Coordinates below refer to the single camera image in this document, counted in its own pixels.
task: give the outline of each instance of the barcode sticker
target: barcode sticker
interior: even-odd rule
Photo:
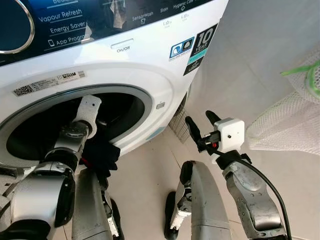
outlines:
[[[67,83],[69,81],[84,78],[85,76],[86,75],[85,75],[84,71],[69,72],[69,73],[65,73],[65,74],[55,76],[52,78],[47,78],[44,80],[36,81],[31,84],[19,87],[19,88],[13,90],[13,93],[17,97],[21,97],[23,95],[31,94],[36,91],[42,90],[42,89],[47,89],[47,88],[50,88],[53,86]]]

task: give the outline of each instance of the control panel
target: control panel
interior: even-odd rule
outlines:
[[[2,0],[0,66],[86,44],[212,0]]]

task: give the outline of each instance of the white mesh laundry bag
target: white mesh laundry bag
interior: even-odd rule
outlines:
[[[320,45],[300,67],[282,75],[295,91],[247,128],[249,148],[320,155]]]

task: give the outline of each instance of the white washing machine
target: white washing machine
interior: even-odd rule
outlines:
[[[121,154],[165,129],[228,0],[0,2],[0,163],[43,159],[80,99]]]

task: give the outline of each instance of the washing machine drum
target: washing machine drum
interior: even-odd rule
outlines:
[[[108,92],[99,93],[104,88]],[[103,135],[109,141],[134,131],[148,115],[150,97],[135,88],[118,86],[117,92],[111,92],[112,87],[104,88],[59,94],[16,112],[0,126],[0,162],[14,167],[38,164],[54,146],[61,128],[76,117],[82,96],[87,93],[98,92],[93,95],[102,100],[96,136]]]

